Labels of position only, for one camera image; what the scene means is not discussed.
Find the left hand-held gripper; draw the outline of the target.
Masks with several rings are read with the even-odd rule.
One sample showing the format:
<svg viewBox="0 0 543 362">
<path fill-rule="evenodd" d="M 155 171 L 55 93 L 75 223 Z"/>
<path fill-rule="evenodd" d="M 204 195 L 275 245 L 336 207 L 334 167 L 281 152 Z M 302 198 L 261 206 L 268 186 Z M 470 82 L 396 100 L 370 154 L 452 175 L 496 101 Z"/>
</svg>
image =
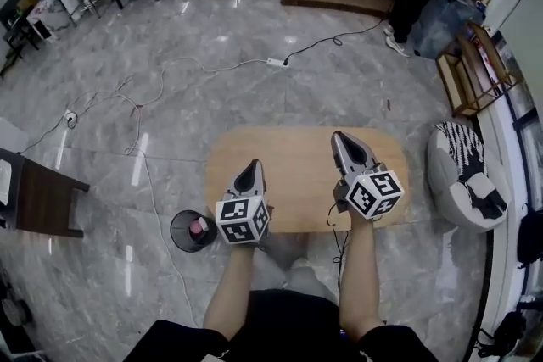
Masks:
<svg viewBox="0 0 543 362">
<path fill-rule="evenodd" d="M 245 193 L 253 196 L 242 196 Z M 264 168 L 253 159 L 231 180 L 216 203 L 216 226 L 225 243 L 254 244 L 268 232 L 271 216 L 267 208 Z"/>
</svg>

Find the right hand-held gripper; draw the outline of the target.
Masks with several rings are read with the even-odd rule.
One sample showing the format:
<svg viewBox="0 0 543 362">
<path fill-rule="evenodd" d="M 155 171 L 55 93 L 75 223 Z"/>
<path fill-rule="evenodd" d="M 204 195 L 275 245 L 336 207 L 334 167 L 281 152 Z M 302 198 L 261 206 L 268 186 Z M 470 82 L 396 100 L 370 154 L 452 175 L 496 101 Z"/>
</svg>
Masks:
<svg viewBox="0 0 543 362">
<path fill-rule="evenodd" d="M 405 194 L 396 173 L 383 163 L 377 164 L 369 146 L 349 133 L 335 131 L 331 145 L 334 163 L 342 177 L 333 189 L 338 212 L 351 207 L 370 221 L 390 214 Z M 372 168 L 356 173 L 357 165 Z"/>
</svg>

